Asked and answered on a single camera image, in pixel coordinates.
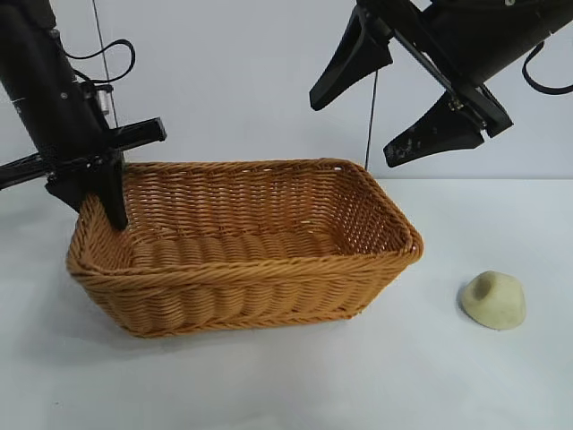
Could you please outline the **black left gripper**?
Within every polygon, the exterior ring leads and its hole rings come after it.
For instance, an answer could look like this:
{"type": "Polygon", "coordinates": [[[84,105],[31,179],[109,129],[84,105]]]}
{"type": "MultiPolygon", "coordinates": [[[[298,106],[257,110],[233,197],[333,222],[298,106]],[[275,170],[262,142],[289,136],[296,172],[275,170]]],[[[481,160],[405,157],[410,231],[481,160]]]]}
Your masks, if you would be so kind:
{"type": "Polygon", "coordinates": [[[1,167],[1,186],[53,175],[47,192],[77,213],[88,196],[101,197],[102,186],[108,220],[125,230],[120,158],[124,151],[164,141],[161,120],[110,127],[98,103],[99,87],[77,82],[58,39],[27,26],[1,29],[1,83],[37,149],[1,167]]]}

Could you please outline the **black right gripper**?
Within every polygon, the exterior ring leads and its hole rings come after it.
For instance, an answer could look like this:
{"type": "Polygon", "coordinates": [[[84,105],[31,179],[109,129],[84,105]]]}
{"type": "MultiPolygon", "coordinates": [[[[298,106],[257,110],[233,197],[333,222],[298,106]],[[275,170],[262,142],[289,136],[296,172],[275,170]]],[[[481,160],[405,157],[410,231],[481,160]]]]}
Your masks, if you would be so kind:
{"type": "Polygon", "coordinates": [[[356,5],[309,97],[324,109],[364,77],[393,63],[394,37],[444,88],[413,125],[383,149],[390,168],[447,151],[473,150],[513,123],[486,88],[495,74],[572,21],[570,1],[410,1],[356,5]]]}

